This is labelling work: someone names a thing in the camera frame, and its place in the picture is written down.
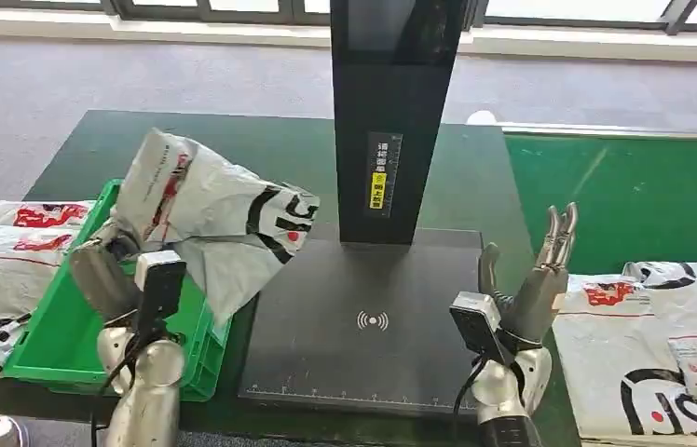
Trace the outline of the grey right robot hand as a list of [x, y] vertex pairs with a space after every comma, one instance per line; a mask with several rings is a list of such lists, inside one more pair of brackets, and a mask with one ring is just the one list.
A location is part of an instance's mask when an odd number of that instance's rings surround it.
[[570, 202], [560, 212], [548, 209], [549, 229], [540, 252], [515, 295], [506, 295], [498, 287], [495, 266], [499, 247], [485, 245], [478, 260], [479, 292], [491, 296], [501, 316], [501, 328], [531, 344], [539, 344], [551, 328], [559, 301], [567, 292], [567, 265], [576, 239], [578, 205]]

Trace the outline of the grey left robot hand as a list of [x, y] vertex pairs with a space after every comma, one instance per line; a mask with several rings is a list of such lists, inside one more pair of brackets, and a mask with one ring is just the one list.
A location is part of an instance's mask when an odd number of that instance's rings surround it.
[[140, 292], [114, 253], [115, 240], [91, 237], [69, 256], [69, 270], [86, 302], [105, 322], [136, 310]]

